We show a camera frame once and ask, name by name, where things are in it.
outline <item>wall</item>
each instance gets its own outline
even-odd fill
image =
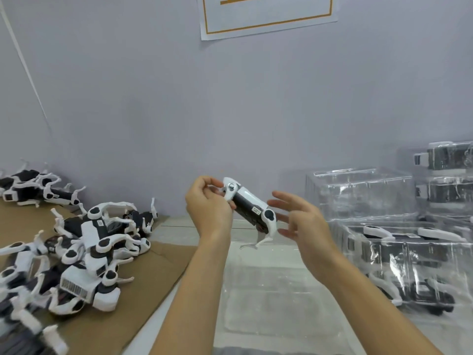
[[[0,17],[0,168],[15,172],[20,158],[55,163],[41,107]]]
[[[473,0],[340,0],[337,23],[221,41],[195,0],[3,2],[89,202],[178,215],[202,173],[266,198],[473,137]]]

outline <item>cardboard sheet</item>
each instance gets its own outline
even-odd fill
[[[54,235],[54,216],[50,204],[39,208],[19,207],[0,201],[0,247],[15,241],[30,242],[39,230],[43,239]],[[73,216],[59,206],[65,218]],[[119,276],[134,276],[123,284],[117,309],[103,313],[91,307],[70,319],[55,318],[43,312],[38,318],[43,324],[59,324],[59,330],[70,347],[70,355],[119,354],[161,304],[191,260],[195,247],[152,242],[151,251],[134,262],[120,267]]]

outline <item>right hand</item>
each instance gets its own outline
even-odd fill
[[[268,205],[289,212],[288,215],[276,213],[276,219],[289,225],[278,232],[294,240],[300,251],[302,261],[312,275],[324,283],[324,275],[334,263],[343,256],[332,240],[327,222],[320,210],[305,199],[286,192],[274,191],[277,199],[270,199]]]

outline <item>orange border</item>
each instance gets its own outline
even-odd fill
[[[277,25],[277,24],[281,24],[281,23],[289,23],[289,22],[296,22],[296,21],[304,21],[304,20],[310,20],[310,19],[318,18],[318,17],[332,16],[332,4],[333,4],[333,1],[334,1],[334,0],[330,0],[330,11],[329,11],[329,13],[326,14],[326,15],[317,15],[317,16],[310,16],[310,17],[302,17],[302,18],[296,18],[296,19],[294,19],[294,20],[278,21],[278,22],[271,22],[271,23],[263,23],[263,24],[261,24],[261,25],[246,26],[246,27],[233,28],[233,29],[229,29],[229,30],[221,30],[221,31],[209,32],[209,29],[208,29],[208,27],[207,27],[207,12],[206,12],[206,10],[205,10],[205,0],[202,0],[202,2],[203,2],[203,4],[204,4],[205,32],[207,33],[207,35],[211,35],[211,34],[221,34],[222,32],[246,30],[246,29],[249,29],[249,28],[256,28],[256,27],[262,27],[262,26],[271,26],[271,25]]]

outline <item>paper sign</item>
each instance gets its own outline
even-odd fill
[[[337,0],[197,0],[202,40],[216,40],[338,20]]]

